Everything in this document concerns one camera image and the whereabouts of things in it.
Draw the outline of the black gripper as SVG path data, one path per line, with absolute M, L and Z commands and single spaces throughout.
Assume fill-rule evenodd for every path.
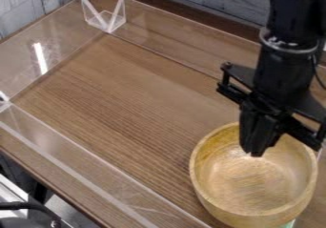
M 259 65 L 226 62 L 217 92 L 240 105 L 240 143 L 263 156 L 284 135 L 313 150 L 326 139 L 326 108 L 313 98 L 317 54 L 325 44 L 317 30 L 268 29 L 260 34 Z

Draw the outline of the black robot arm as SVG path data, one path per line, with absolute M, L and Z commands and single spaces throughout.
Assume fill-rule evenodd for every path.
M 259 65 L 224 63 L 217 91 L 240 105 L 240 145 L 261 157 L 284 135 L 315 151 L 326 138 L 326 107 L 312 93 L 326 45 L 326 0 L 271 0 Z

